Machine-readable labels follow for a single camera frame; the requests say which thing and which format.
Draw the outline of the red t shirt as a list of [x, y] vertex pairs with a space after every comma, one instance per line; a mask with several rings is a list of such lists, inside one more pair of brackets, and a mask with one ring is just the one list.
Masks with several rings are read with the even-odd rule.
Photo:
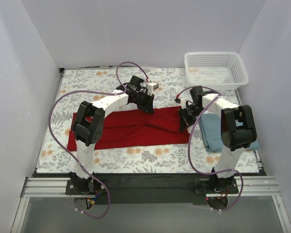
[[112, 112], [95, 149], [187, 144], [190, 134], [187, 129], [180, 131], [179, 108], [154, 109], [153, 115], [138, 109]]

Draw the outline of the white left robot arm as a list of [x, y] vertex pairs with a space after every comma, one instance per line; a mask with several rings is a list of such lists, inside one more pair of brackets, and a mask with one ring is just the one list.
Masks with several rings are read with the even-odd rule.
[[94, 102], [82, 102], [72, 124], [72, 132], [77, 145], [78, 165], [75, 172], [69, 172], [73, 185], [83, 194], [89, 194], [97, 182], [93, 182], [88, 173], [93, 174], [93, 155], [96, 143], [102, 137], [104, 120], [113, 111], [129, 103], [149, 114], [154, 114], [153, 91], [159, 85], [147, 83], [132, 76], [129, 83], [118, 86], [112, 95]]

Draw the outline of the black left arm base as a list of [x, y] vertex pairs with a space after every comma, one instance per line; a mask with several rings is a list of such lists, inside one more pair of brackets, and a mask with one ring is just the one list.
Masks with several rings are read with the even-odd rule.
[[65, 189], [66, 195], [106, 195], [106, 189], [97, 181], [89, 181], [79, 184], [75, 181], [68, 180]]

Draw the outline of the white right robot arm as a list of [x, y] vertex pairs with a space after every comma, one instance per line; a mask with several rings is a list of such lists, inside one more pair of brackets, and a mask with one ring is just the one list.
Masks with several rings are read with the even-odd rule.
[[234, 175], [236, 165], [243, 152], [256, 141], [257, 132], [252, 109], [248, 105], [239, 106], [224, 98], [221, 93], [203, 86], [189, 87], [191, 99], [181, 98], [177, 94], [175, 102], [181, 105], [179, 109], [180, 131], [195, 128], [206, 110], [220, 118], [220, 137], [223, 143], [219, 161], [210, 173], [193, 181], [197, 194], [223, 193], [231, 188], [237, 193]]

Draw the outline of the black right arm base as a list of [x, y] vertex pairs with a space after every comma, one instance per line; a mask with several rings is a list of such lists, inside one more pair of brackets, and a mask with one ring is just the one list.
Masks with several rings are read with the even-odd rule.
[[205, 178], [194, 179], [194, 192], [196, 194], [238, 194], [238, 186], [234, 176], [229, 178], [218, 178], [216, 175]]

